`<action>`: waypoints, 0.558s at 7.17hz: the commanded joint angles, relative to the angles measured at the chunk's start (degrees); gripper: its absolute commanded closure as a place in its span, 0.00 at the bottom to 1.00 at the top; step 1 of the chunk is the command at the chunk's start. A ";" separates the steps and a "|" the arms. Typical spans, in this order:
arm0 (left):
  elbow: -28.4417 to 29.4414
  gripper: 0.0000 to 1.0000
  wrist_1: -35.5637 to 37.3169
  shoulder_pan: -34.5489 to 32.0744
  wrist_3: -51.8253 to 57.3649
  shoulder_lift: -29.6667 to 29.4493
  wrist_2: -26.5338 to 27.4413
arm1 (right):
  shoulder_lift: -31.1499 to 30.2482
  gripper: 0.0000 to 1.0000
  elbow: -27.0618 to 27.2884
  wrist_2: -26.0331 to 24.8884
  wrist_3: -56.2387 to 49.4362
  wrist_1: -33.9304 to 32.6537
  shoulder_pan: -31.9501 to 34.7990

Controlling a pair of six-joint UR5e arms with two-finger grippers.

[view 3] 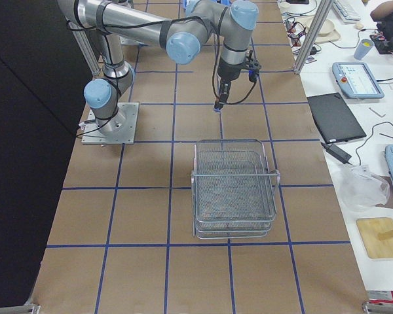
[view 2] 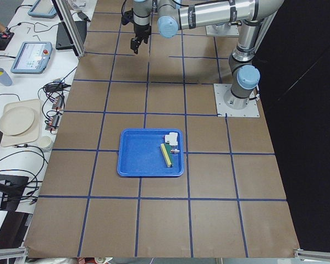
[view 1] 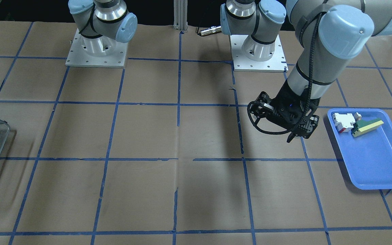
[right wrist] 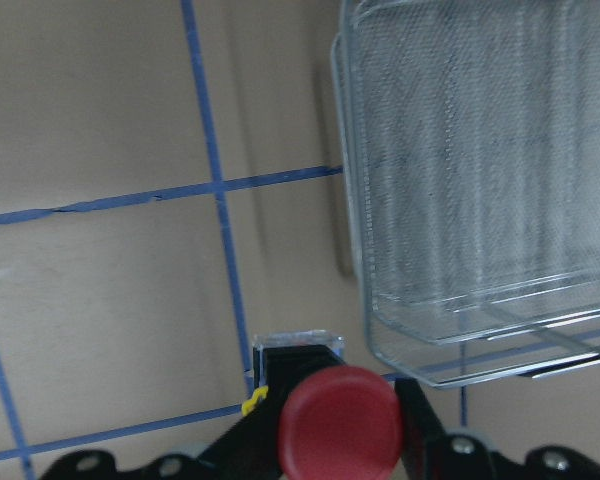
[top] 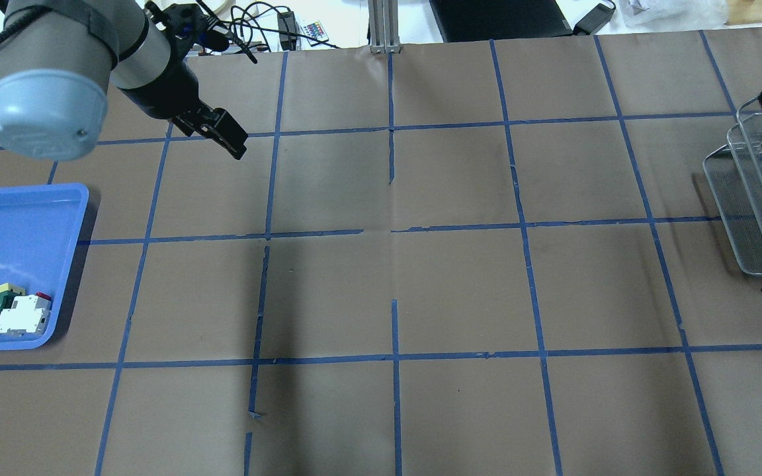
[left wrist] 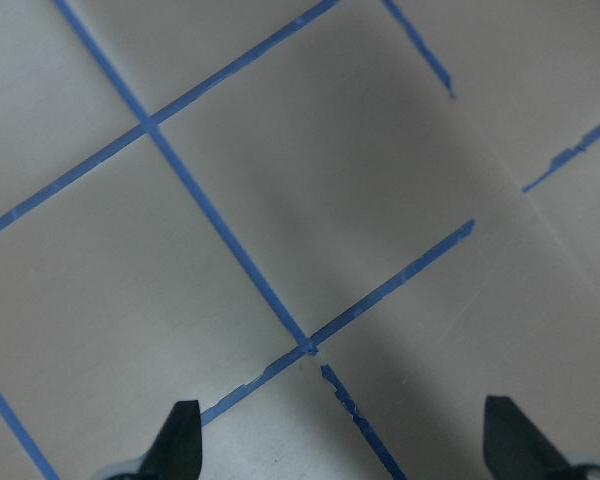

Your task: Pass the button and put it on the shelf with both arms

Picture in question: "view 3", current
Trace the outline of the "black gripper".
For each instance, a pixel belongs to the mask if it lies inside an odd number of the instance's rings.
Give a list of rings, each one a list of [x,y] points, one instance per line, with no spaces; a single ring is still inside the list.
[[[219,100],[228,100],[231,90],[232,81],[225,78],[220,78],[219,81]]]

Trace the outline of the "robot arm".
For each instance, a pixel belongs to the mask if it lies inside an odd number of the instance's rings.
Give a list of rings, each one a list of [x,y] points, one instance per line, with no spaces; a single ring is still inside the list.
[[[116,1],[59,1],[67,28],[77,35],[93,31],[103,58],[103,76],[84,87],[92,119],[83,123],[84,143],[131,144],[139,105],[123,103],[121,96],[134,83],[134,70],[125,60],[121,39],[157,46],[180,65],[191,63],[208,39],[217,37],[212,74],[216,110],[228,104],[231,84],[242,70],[257,82],[259,62],[248,46],[259,10],[250,1],[223,5],[215,1],[190,1],[185,16],[168,19],[120,5]]]

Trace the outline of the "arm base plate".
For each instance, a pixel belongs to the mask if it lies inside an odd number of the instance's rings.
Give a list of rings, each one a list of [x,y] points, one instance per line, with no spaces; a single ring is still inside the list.
[[[81,143],[84,145],[133,144],[139,107],[139,103],[118,102],[118,112],[107,124],[103,120],[96,120],[90,109],[88,120],[92,122],[84,125]]]

